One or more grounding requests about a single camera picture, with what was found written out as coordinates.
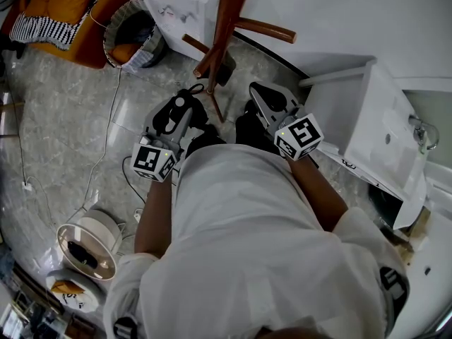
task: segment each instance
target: chrome faucet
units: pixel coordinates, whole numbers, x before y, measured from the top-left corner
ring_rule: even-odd
[[[408,118],[408,123],[415,127],[414,133],[415,141],[420,146],[424,146],[426,139],[425,134],[427,132],[427,129],[431,129],[434,132],[435,140],[431,145],[427,146],[427,150],[434,150],[436,148],[436,146],[439,143],[439,131],[433,124],[428,124],[413,115],[410,115],[410,118]]]

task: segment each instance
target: laundry basket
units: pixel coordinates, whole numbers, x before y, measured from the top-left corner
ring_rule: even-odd
[[[122,64],[118,62],[109,52],[116,47],[116,38],[121,24],[128,18],[141,11],[146,12],[150,18],[152,16],[146,8],[144,0],[130,0],[117,10],[112,16],[112,19],[105,29],[104,33],[104,52],[111,65],[116,68],[122,67],[127,71],[134,72],[138,68],[148,68],[161,60],[167,51],[167,43],[163,39],[158,26],[154,24],[151,34],[148,39],[141,45],[136,53],[129,59],[128,62]]]

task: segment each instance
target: white cloth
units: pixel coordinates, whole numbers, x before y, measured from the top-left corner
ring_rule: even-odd
[[[254,338],[315,328],[383,338],[379,268],[404,275],[393,247],[359,208],[324,232],[288,164],[244,145],[214,145],[182,165],[172,243],[162,259],[125,256],[104,322],[126,313],[141,338]]]

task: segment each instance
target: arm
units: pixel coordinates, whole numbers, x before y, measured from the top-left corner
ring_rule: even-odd
[[[287,158],[292,174],[325,231],[333,231],[348,207],[309,157],[293,161]]]
[[[171,243],[171,178],[150,185],[148,199],[136,229],[135,253],[147,252],[158,258]]]

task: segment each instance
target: black pants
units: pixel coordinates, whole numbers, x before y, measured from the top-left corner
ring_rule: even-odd
[[[254,112],[247,112],[237,118],[235,122],[235,132],[236,144],[249,145],[259,150],[280,155],[279,150],[266,136],[266,130]],[[218,133],[215,129],[213,127],[208,127],[203,134],[192,140],[187,149],[186,157],[190,156],[190,154],[199,148],[223,143],[226,142],[218,137]]]

